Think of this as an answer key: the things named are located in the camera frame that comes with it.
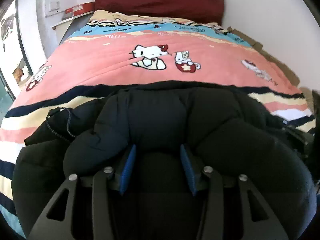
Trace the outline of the dark navy puffer jacket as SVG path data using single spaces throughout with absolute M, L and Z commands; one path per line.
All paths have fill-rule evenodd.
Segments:
M 181 146 L 221 175 L 246 175 L 288 239 L 317 239 L 319 132 L 300 132 L 242 89 L 181 81 L 119 86 L 48 112 L 11 183 L 27 239 L 69 175 L 91 177 L 132 146 L 127 189 L 109 200 L 114 239 L 196 239 Z

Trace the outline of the dark green door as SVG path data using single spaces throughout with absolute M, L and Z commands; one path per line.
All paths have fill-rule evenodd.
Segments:
M 6 82 L 2 71 L 0 70 L 0 120 L 2 121 L 12 106 L 15 96 Z

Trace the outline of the woven straw fan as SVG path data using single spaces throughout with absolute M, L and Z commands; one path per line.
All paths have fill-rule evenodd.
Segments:
M 303 95 L 306 98 L 308 107 L 313 111 L 313 113 L 316 113 L 319 110 L 319 102 L 320 102 L 320 94 L 319 90 L 311 90 L 307 87 L 300 87 L 300 90 L 302 91 Z

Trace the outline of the brown cardboard sheet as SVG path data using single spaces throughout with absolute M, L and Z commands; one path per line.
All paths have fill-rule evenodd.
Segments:
M 272 56 L 267 51 L 265 51 L 263 49 L 263 45 L 260 42 L 252 39 L 251 37 L 247 36 L 246 34 L 240 32 L 239 30 L 237 30 L 235 28 L 228 27 L 227 30 L 230 33 L 237 35 L 240 38 L 242 38 L 244 41 L 248 42 L 257 52 L 259 52 L 261 55 L 263 55 L 263 57 L 265 59 L 267 59 L 267 61 L 275 63 L 278 66 L 278 68 L 284 73 L 284 75 L 287 77 L 287 79 L 290 81 L 290 83 L 292 85 L 294 85 L 294 86 L 299 85 L 300 79 L 295 74 L 295 72 L 292 71 L 285 63 L 281 62 L 276 57 Z

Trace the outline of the striped Hello Kitty blanket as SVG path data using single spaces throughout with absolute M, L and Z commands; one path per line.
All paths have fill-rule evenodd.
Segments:
M 279 65 L 215 23 L 97 10 L 36 71 L 1 123 L 1 218 L 24 239 L 12 198 L 17 156 L 55 107 L 75 108 L 119 86 L 196 81 L 243 88 L 303 132 L 316 120 Z

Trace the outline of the red white box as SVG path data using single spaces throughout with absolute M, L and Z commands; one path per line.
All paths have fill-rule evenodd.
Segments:
M 71 14 L 73 16 L 78 16 L 90 11 L 94 11 L 94 2 L 88 2 L 88 3 L 83 3 L 76 5 L 74 7 L 68 8 L 65 10 L 66 14 Z

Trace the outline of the dark red headboard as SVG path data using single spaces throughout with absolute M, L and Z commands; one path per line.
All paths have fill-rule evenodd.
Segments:
M 95 0 L 95 10 L 222 23 L 224 0 Z

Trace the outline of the white wall shelf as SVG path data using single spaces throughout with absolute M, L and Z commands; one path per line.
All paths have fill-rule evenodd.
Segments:
M 57 24 L 53 25 L 53 26 L 52 26 L 52 29 L 55 29 L 58 25 L 61 25 L 61 24 L 64 24 L 64 23 L 66 23 L 66 22 L 73 21 L 73 20 L 75 20 L 75 19 L 77 19 L 77 18 L 80 18 L 80 17 L 86 16 L 86 15 L 92 14 L 93 12 L 94 12 L 94 11 L 92 10 L 92 11 L 86 12 L 86 13 L 84 13 L 84 14 L 80 14 L 80 15 L 73 16 L 73 17 L 70 17 L 70 18 L 68 18 L 68 19 L 62 20 L 62 21 L 58 22 Z

